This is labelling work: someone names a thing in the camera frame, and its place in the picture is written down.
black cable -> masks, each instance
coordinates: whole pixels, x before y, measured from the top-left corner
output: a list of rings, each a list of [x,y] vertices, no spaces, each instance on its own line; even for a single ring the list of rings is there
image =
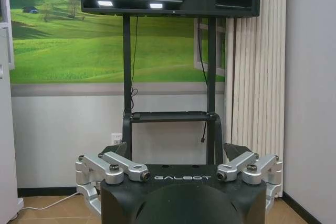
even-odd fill
[[[200,35],[201,35],[201,28],[200,28],[200,18],[199,18],[198,19],[198,37],[197,37],[198,53],[199,53],[199,56],[200,56],[199,58],[201,60],[201,65],[202,65],[202,71],[203,71],[203,76],[204,76],[205,84],[206,84],[206,87],[208,87],[208,80],[206,79],[206,74],[205,74],[204,65],[203,65]],[[204,123],[203,136],[201,138],[201,142],[202,143],[205,142],[206,124],[207,124],[207,121],[205,121],[205,123]]]
[[[206,79],[206,74],[205,74],[205,70],[204,70],[204,65],[203,65],[203,58],[202,58],[202,50],[201,50],[201,41],[200,41],[200,35],[201,35],[201,28],[200,28],[200,19],[198,19],[198,53],[199,53],[199,58],[201,60],[201,65],[202,65],[202,71],[203,71],[203,76],[204,76],[204,80],[205,80],[205,84],[208,87],[208,80]]]
[[[133,56],[133,66],[132,66],[132,79],[131,79],[131,109],[134,108],[133,97],[136,96],[139,93],[138,89],[135,89],[133,87],[135,56],[137,55],[136,47],[138,45],[138,21],[139,21],[139,17],[137,16],[137,21],[136,21],[136,25],[135,25],[135,45],[134,45],[134,56]]]

bolt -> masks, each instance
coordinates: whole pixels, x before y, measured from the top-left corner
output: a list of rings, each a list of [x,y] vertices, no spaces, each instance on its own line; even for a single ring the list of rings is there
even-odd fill
[[[258,167],[256,165],[253,165],[253,164],[248,165],[246,168],[249,172],[253,172],[253,173],[255,173],[258,169]]]
[[[141,180],[144,181],[144,182],[148,181],[150,179],[150,177],[151,177],[151,174],[148,173],[148,172],[142,173],[141,176],[140,176]]]
[[[219,181],[225,181],[226,180],[226,174],[224,173],[217,173],[217,178]]]
[[[117,170],[119,170],[119,165],[118,164],[112,164],[112,165],[110,165],[110,171],[111,172],[115,172]]]

window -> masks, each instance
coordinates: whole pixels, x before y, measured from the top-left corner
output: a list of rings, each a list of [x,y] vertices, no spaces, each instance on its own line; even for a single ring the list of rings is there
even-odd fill
[[[0,28],[5,29],[8,33],[8,55],[9,67],[14,68],[14,52],[12,38],[12,22],[10,19],[9,0],[0,0]]]
[[[208,37],[208,25],[207,19],[200,19],[198,30],[198,19],[194,19],[194,67],[202,70],[201,55],[204,70],[207,71],[207,37]],[[224,76],[224,57],[225,57],[225,19],[217,19],[217,37],[216,37],[216,74],[218,76]]]

green hill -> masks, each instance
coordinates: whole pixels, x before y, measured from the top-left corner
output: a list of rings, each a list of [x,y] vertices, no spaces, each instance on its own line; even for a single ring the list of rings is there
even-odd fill
[[[53,8],[44,21],[46,4]],[[122,81],[120,16],[82,13],[79,0],[75,19],[68,17],[69,0],[11,0],[11,6],[12,83]],[[36,7],[39,14],[23,13],[26,6]],[[135,81],[203,81],[202,72],[193,67],[193,54],[193,19],[139,18]]]

black metal stand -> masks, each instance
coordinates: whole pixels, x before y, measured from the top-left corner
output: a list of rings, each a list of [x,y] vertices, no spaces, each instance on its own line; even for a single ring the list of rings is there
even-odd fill
[[[131,108],[131,22],[130,16],[123,16],[124,54],[124,117],[123,142],[127,143],[125,157],[132,160],[132,123],[206,121],[207,164],[223,163],[222,126],[215,113],[216,99],[216,18],[208,20],[208,87],[207,112],[134,112]]]

